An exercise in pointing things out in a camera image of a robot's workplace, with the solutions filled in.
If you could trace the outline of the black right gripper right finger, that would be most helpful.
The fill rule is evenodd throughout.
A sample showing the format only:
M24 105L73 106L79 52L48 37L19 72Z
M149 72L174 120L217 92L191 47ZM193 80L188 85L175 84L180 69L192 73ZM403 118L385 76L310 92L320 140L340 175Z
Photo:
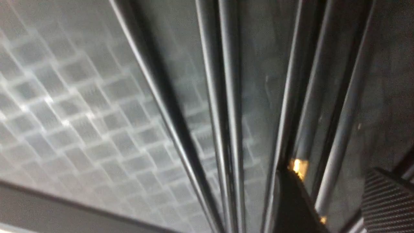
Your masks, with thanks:
M380 168L367 173L361 215L368 233L414 231L414 186Z

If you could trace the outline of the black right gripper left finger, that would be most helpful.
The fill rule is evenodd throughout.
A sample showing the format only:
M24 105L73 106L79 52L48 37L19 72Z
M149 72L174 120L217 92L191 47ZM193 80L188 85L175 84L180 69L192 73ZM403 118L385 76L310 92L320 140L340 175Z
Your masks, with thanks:
M276 233L328 233L299 176L285 169L279 174L280 198Z

